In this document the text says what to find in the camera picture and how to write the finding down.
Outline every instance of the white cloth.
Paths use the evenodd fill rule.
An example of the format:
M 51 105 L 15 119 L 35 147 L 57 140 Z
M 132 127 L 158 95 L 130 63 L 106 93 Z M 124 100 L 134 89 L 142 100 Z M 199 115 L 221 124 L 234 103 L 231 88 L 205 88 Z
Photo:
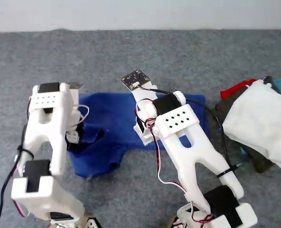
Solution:
M 225 134 L 281 167 L 281 95 L 258 80 L 234 102 Z

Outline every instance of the gray carpet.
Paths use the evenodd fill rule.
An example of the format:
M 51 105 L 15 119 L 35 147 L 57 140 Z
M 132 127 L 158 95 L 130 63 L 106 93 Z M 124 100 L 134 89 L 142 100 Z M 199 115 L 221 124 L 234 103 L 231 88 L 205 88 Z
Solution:
M 160 89 L 204 94 L 210 107 L 219 91 L 243 79 L 281 77 L 281 31 L 89 31 L 57 30 L 37 33 L 0 33 L 0 189 L 13 165 L 26 105 L 34 85 L 78 81 L 83 93 L 123 92 L 119 79 L 139 68 Z M 216 125 L 209 121 L 212 142 L 221 151 Z M 233 161 L 239 149 L 229 143 Z M 38 158 L 50 157 L 43 148 Z M 177 173 L 162 152 L 161 176 L 176 180 Z M 237 172 L 262 228 L 281 227 L 281 169 L 255 173 L 246 164 Z M 198 184 L 203 192 L 219 182 L 201 165 Z M 104 228 L 163 228 L 185 204 L 174 186 L 156 177 L 154 151 L 129 151 L 121 167 L 92 179 L 74 175 L 70 162 L 61 181 Z M 6 190 L 0 227 L 46 227 L 30 216 L 19 217 Z

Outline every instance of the white wire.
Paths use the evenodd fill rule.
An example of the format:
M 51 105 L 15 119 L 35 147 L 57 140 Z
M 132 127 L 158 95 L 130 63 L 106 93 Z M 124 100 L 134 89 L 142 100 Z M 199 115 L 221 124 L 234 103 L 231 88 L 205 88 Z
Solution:
M 157 142 L 157 140 L 156 140 L 156 138 L 155 138 L 155 136 L 154 136 L 154 134 L 153 134 L 153 131 L 152 131 L 153 125 L 154 125 L 154 124 L 152 123 L 151 126 L 150 126 L 150 131 L 151 131 L 151 133 L 152 133 L 152 135 L 153 135 L 154 142 L 155 142 L 155 144 L 156 144 L 156 146 L 157 146 L 158 162 L 159 162 L 158 179 L 159 179 L 159 181 L 162 182 L 163 184 L 173 184 L 173 185 L 179 187 L 179 188 L 186 194 L 186 190 L 185 190 L 182 186 L 180 186 L 179 184 L 177 184 L 177 183 L 175 183 L 175 182 L 173 182 L 173 181 L 165 182 L 165 181 L 163 181 L 163 180 L 160 178 L 160 176 L 159 176 L 160 169 L 161 169 L 160 150 L 159 150 L 159 144 L 158 144 L 158 142 Z
M 83 116 L 82 119 L 81 119 L 77 124 L 74 124 L 74 125 L 72 125 L 71 127 L 74 127 L 74 126 L 79 125 L 80 123 L 82 123 L 82 122 L 87 118 L 87 116 L 88 116 L 89 113 L 90 113 L 90 108 L 89 108 L 88 106 L 84 105 L 84 104 L 77 104 L 77 105 L 74 105 L 74 107 L 83 107 L 83 108 L 86 108 L 86 109 L 87 109 L 87 114 L 84 115 L 84 116 L 82 115 L 82 116 Z
M 136 103 L 136 105 L 135 105 L 136 116 L 137 116 L 142 122 L 144 122 L 144 121 L 138 116 L 138 104 L 139 104 L 139 102 L 141 102 L 141 101 L 151 101 L 151 102 L 152 102 L 152 100 L 149 99 L 149 98 L 144 98 L 144 99 L 139 100 L 139 101 Z
M 14 178 L 13 176 L 14 176 L 14 173 L 15 173 L 16 171 L 17 171 L 17 167 L 15 168 L 15 170 L 14 170 L 14 172 L 13 172 L 13 174 L 12 174 L 12 178 Z M 22 217 L 26 218 L 26 217 L 28 217 L 28 216 L 30 215 L 30 212 L 29 212 L 29 211 L 28 211 L 27 214 L 23 211 L 21 205 L 20 205 L 16 200 L 13 200 L 13 202 L 14 202 L 14 204 L 17 206 L 17 210 L 18 210 L 19 213 L 22 215 Z

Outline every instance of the hole pattern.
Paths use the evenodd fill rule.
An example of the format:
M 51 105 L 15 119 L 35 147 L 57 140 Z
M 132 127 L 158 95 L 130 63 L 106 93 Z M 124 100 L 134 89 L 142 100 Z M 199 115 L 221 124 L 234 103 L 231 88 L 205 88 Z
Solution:
M 186 112 L 183 111 L 182 114 L 186 114 Z M 180 114 L 180 113 L 177 113 L 177 116 L 180 117 L 181 114 Z M 174 119 L 174 118 L 175 118 L 174 116 L 171 117 L 171 119 Z M 188 121 L 188 120 L 189 120 L 189 118 L 186 118 L 185 121 Z M 169 122 L 169 119 L 166 119 L 165 121 Z M 178 120 L 178 121 L 180 121 L 181 123 L 184 123 L 184 122 L 185 122 L 184 120 Z M 178 123 L 177 123 L 177 122 L 175 123 L 175 126 L 178 126 Z M 170 125 L 169 128 L 173 128 L 173 126 Z

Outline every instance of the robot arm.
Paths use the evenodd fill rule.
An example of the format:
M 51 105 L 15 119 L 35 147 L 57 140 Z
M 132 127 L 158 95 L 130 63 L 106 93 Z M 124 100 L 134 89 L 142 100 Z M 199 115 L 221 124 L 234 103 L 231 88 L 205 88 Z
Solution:
M 37 85 L 29 105 L 29 119 L 23 151 L 17 169 L 20 178 L 13 180 L 11 197 L 24 205 L 35 217 L 62 224 L 66 228 L 80 228 L 84 206 L 61 188 L 56 178 L 64 173 L 66 141 L 78 141 L 75 131 L 80 123 L 78 89 L 66 83 Z M 44 142 L 50 142 L 51 160 L 33 160 Z
M 150 91 L 154 87 L 149 78 L 140 70 L 125 76 L 122 78 L 122 82 L 132 92 L 140 108 L 134 130 L 145 145 L 154 140 L 153 134 L 161 140 L 178 171 L 178 179 L 186 191 L 187 201 L 193 203 L 200 210 L 195 212 L 194 215 L 192 213 L 194 218 L 200 220 L 211 213 L 215 213 L 215 208 L 219 206 L 219 203 L 216 206 L 214 205 L 213 211 L 210 204 L 213 204 L 216 197 L 226 200 L 225 195 L 232 194 L 232 201 L 236 203 L 238 199 L 244 196 L 244 190 L 240 182 L 235 174 L 230 171 L 230 167 L 223 156 L 212 146 L 199 125 L 197 116 L 190 105 L 186 104 L 186 98 L 180 91 L 157 98 L 155 92 Z M 152 102 L 146 100 L 140 103 L 140 100 L 144 98 L 151 98 Z M 149 118 L 155 119 L 152 127 L 153 134 L 144 124 L 144 120 Z M 186 148 L 182 145 L 179 138 L 184 135 L 191 142 L 192 147 Z M 227 191 L 225 187 L 218 188 L 204 196 L 197 185 L 196 162 L 205 165 L 214 174 L 220 175 L 219 179 L 224 186 L 229 187 L 227 187 L 230 190 L 229 193 L 226 192 L 225 194 L 225 191 Z M 239 226 L 234 226 L 231 218 L 228 221 L 224 215 L 218 215 L 217 218 L 207 224 L 215 228 L 247 228 L 256 224 L 257 218 L 249 204 L 234 205 L 234 203 L 228 205 L 228 207 L 233 207 L 232 209 L 237 211 L 240 219 Z M 188 214 L 187 217 L 183 216 L 182 220 L 188 224 L 188 227 L 199 227 L 200 223 L 196 223 L 195 219 L 191 219 L 190 213 Z

